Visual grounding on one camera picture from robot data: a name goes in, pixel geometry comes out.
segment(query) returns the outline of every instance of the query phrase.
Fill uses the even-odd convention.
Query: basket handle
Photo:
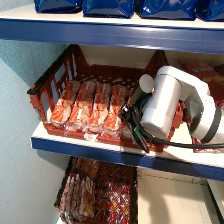
[[[44,83],[48,80],[48,78],[52,75],[52,73],[60,66],[66,56],[73,49],[74,45],[69,45],[63,53],[57,58],[57,60],[49,67],[45,73],[32,85],[32,87],[27,91],[29,95],[36,95],[40,88],[44,85]]]

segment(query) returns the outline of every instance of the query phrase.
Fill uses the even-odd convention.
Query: blue shelf edge
[[[0,19],[0,39],[224,54],[224,29]]]
[[[171,173],[201,177],[224,181],[224,168],[165,159],[160,157],[144,156],[126,152],[74,145],[65,142],[56,142],[47,139],[31,137],[34,149],[77,156],[109,163],[128,166],[144,167]]]

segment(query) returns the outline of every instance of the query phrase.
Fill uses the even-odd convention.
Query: red plastic crate
[[[47,103],[51,112],[55,108],[52,92],[52,83],[57,92],[58,98],[60,97],[64,84],[70,80],[75,79],[79,81],[87,81],[96,79],[101,83],[111,83],[112,85],[124,85],[127,88],[134,87],[135,83],[139,80],[141,75],[149,74],[155,77],[159,68],[168,65],[168,61],[164,51],[157,50],[145,69],[118,67],[109,65],[89,65],[78,45],[70,45],[61,56],[51,65],[51,67],[37,80],[37,82],[28,90],[30,95],[30,103],[34,109],[38,110],[39,116],[43,121],[44,127],[48,134],[64,136],[64,130],[58,129],[51,124],[47,123],[46,113],[44,111],[42,95],[45,93]],[[61,75],[60,79],[56,80],[58,71],[64,67],[65,72]],[[177,110],[173,120],[172,128],[168,137],[168,141],[174,134],[176,128],[182,123],[183,110],[180,104],[177,105]],[[84,140],[83,132],[71,132],[67,137]],[[127,140],[123,137],[120,139],[113,139],[105,136],[97,137],[99,142],[119,145],[123,147],[136,148],[137,145],[132,143],[132,140]],[[164,145],[151,142],[149,148],[151,151],[162,152]]]

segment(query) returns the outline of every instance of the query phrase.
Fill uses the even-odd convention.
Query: lower shelf
[[[208,180],[208,183],[224,220],[224,182]]]
[[[138,178],[138,223],[219,223],[207,185],[143,175]]]
[[[175,131],[171,141],[191,143],[185,124]],[[223,149],[211,154],[167,147],[162,153],[146,154],[133,148],[49,135],[42,122],[33,133],[31,143],[34,149],[224,181]]]

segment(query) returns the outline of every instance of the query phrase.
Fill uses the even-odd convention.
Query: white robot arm
[[[147,133],[159,139],[166,139],[177,103],[181,100],[185,103],[191,118],[191,136],[202,143],[224,142],[224,110],[215,105],[207,83],[171,66],[159,69],[154,81],[148,79],[148,83],[149,90],[145,87],[145,90],[140,88],[141,92],[153,89],[152,96],[143,107],[140,122]]]

